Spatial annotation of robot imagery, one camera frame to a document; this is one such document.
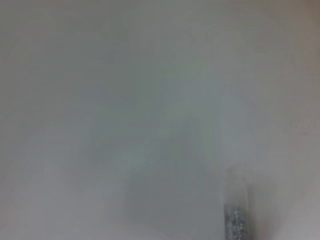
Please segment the grey pen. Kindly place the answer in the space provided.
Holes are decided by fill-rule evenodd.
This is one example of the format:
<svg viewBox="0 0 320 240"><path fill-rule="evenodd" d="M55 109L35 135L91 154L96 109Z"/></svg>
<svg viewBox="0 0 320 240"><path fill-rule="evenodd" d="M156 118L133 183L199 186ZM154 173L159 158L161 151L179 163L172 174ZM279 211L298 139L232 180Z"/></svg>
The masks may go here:
<svg viewBox="0 0 320 240"><path fill-rule="evenodd" d="M225 176L223 212L225 240L250 240L248 185L236 169Z"/></svg>

